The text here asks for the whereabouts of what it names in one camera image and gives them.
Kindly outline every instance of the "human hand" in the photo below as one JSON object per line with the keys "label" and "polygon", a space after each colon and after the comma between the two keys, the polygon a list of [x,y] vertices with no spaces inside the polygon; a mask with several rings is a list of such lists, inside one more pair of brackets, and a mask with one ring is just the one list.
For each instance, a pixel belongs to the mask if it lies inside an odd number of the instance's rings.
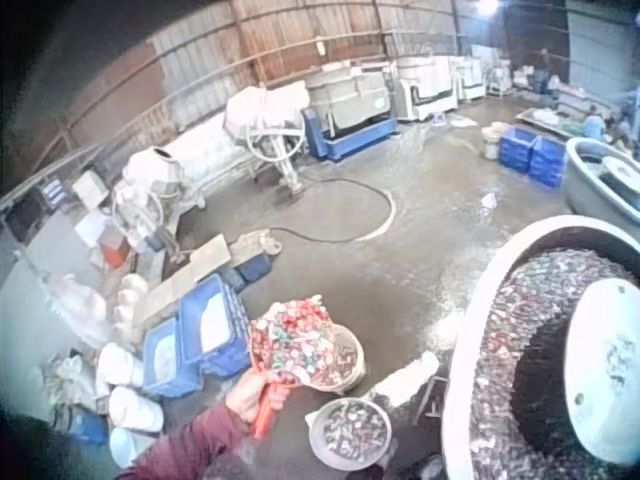
{"label": "human hand", "polygon": [[[246,372],[227,395],[225,405],[235,412],[243,421],[253,423],[260,409],[260,397],[265,385],[269,383],[265,373],[258,373],[253,369]],[[273,385],[269,389],[269,402],[274,410],[282,410],[284,401],[289,395],[289,389]]]}

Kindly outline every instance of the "blue container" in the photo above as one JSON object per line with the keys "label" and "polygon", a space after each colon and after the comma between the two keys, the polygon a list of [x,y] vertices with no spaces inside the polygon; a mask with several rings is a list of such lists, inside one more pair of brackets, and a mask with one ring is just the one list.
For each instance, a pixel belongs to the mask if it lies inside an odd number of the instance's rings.
{"label": "blue container", "polygon": [[533,145],[529,177],[552,188],[562,184],[565,148],[546,137],[538,137]]}
{"label": "blue container", "polygon": [[[178,398],[202,389],[204,380],[197,365],[189,365],[182,358],[178,322],[171,318],[150,330],[144,338],[144,384],[143,388],[154,395]],[[168,349],[166,354],[159,348]],[[156,355],[173,355],[175,366],[156,359]],[[164,378],[158,378],[157,368],[166,368]]]}
{"label": "blue container", "polygon": [[[215,332],[215,342],[207,341],[215,346],[203,351],[201,323],[208,306],[209,328]],[[180,301],[178,327],[186,363],[220,377],[235,375],[250,365],[247,311],[240,297],[219,275],[212,275]]]}
{"label": "blue container", "polygon": [[104,418],[76,405],[56,405],[49,424],[58,432],[92,445],[104,445],[109,437]]}
{"label": "blue container", "polygon": [[523,128],[513,127],[500,140],[499,162],[520,173],[529,171],[532,147],[537,135]]}
{"label": "blue container", "polygon": [[236,265],[236,268],[247,283],[253,283],[271,271],[271,259],[269,255],[262,252],[246,262]]}

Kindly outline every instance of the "red sleeve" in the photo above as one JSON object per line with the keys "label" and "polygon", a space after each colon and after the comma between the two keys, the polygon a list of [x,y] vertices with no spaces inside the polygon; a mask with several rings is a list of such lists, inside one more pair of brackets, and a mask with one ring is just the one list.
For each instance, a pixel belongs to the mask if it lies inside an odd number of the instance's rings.
{"label": "red sleeve", "polygon": [[173,435],[161,437],[117,480],[193,480],[214,459],[233,450],[249,426],[224,403],[209,408]]}

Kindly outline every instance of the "concrete floor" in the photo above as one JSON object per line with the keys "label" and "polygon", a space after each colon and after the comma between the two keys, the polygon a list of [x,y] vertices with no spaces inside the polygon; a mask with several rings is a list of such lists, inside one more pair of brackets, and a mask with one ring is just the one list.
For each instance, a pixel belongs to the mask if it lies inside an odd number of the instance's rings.
{"label": "concrete floor", "polygon": [[[524,107],[487,99],[458,113],[482,127],[511,122]],[[396,218],[384,235],[343,245],[275,233],[284,248],[273,271],[242,293],[250,315],[259,316],[275,301],[321,294],[332,319],[350,328],[365,350],[368,375],[354,395],[426,350],[438,356],[446,374],[457,331],[464,327],[464,308],[495,251],[524,226],[567,212],[558,192],[481,158],[479,127],[401,126],[399,135],[340,164],[304,169],[316,179],[344,177],[389,191]],[[494,208],[487,195],[495,197]],[[307,182],[298,202],[281,205],[273,187],[250,180],[215,194],[207,205],[183,217],[184,248],[219,232],[232,241],[243,232],[275,226],[324,239],[357,237],[375,230],[388,210],[374,192],[346,183]],[[400,401],[378,398],[400,442],[390,471],[402,478],[412,464],[439,449],[438,421],[424,418],[418,427],[410,425],[424,387],[419,379],[408,383]],[[169,428],[215,403],[230,385],[209,378],[203,392],[167,405]],[[333,397],[308,388],[294,391],[257,460],[244,469],[256,478],[302,478],[301,472],[305,479],[343,478],[313,456],[303,418]]]}

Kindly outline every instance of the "stacked blue crate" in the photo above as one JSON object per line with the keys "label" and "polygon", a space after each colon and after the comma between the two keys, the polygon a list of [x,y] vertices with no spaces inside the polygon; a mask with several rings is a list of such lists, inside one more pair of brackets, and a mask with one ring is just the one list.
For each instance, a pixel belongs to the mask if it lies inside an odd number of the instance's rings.
{"label": "stacked blue crate", "polygon": [[[219,336],[214,348],[203,351],[202,316],[210,301],[220,302],[207,328]],[[219,377],[230,377],[246,369],[249,359],[249,317],[242,300],[229,285],[214,274],[180,301],[179,327],[185,362]]]}
{"label": "stacked blue crate", "polygon": [[553,140],[538,137],[533,145],[529,177],[552,188],[562,185],[565,148]]}
{"label": "stacked blue crate", "polygon": [[144,338],[143,383],[147,392],[178,398],[202,389],[202,373],[197,365],[184,362],[180,344],[180,331],[175,318],[147,333]]}
{"label": "stacked blue crate", "polygon": [[537,135],[523,128],[512,127],[500,139],[499,162],[520,173],[529,171],[531,148]]}

